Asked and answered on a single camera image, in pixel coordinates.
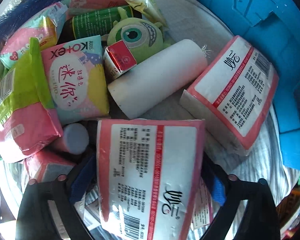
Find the pink white tissue pack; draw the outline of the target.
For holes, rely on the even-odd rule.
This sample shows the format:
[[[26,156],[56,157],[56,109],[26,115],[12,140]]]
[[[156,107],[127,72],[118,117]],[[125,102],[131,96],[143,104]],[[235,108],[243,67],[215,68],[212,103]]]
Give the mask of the pink white tissue pack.
[[[101,226],[122,239],[186,239],[204,152],[203,120],[97,125]]]
[[[180,104],[205,120],[206,129],[228,153],[247,156],[268,115],[278,81],[272,63],[235,36],[183,91]]]

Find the green pink sanitary pad pack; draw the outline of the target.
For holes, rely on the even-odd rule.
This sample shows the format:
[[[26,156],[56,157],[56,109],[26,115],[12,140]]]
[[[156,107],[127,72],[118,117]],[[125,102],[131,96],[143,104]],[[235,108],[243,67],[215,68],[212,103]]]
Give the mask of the green pink sanitary pad pack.
[[[7,163],[36,154],[63,135],[39,41],[0,80],[0,156]]]

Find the Kotex mini pad pack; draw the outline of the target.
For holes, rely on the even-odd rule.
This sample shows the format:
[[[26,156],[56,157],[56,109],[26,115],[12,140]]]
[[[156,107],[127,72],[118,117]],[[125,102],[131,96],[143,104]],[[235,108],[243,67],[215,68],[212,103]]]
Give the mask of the Kotex mini pad pack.
[[[100,35],[48,48],[42,61],[62,125],[109,114]]]

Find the white paper roll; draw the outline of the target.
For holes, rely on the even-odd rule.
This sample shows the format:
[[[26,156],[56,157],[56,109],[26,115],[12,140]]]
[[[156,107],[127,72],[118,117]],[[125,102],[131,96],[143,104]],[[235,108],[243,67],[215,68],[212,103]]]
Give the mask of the white paper roll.
[[[135,119],[196,79],[206,67],[202,48],[184,39],[114,80],[108,90],[121,111]]]

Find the small red white box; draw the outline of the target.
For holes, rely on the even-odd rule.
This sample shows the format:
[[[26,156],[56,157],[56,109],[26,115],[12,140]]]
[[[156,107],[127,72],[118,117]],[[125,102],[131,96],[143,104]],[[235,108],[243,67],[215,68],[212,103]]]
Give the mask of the small red white box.
[[[117,79],[137,65],[133,54],[122,40],[107,46],[103,60],[104,71],[110,81]]]

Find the blue plastic storage crate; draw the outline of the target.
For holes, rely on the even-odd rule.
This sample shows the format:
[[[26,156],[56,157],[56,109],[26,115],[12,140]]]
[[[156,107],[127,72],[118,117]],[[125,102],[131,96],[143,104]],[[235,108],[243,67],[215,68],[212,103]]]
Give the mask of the blue plastic storage crate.
[[[197,0],[276,68],[273,105],[285,166],[300,171],[300,0]]]

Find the dark green can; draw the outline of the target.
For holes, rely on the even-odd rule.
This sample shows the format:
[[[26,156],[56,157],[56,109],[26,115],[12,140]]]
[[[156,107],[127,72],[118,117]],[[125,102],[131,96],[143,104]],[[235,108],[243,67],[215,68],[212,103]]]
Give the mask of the dark green can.
[[[113,28],[113,23],[121,20],[120,9],[123,9],[128,17],[142,18],[142,14],[130,5],[99,9],[76,15],[63,25],[57,44],[95,35],[109,34]]]

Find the green one-eyed monster plush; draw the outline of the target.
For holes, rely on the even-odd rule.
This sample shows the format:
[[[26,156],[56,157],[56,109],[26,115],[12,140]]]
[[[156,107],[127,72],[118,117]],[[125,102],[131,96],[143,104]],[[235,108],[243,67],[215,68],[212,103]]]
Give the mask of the green one-eyed monster plush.
[[[171,46],[170,42],[164,38],[162,23],[128,17],[122,7],[117,10],[121,19],[113,23],[107,39],[108,46],[123,41],[137,63],[141,63]]]

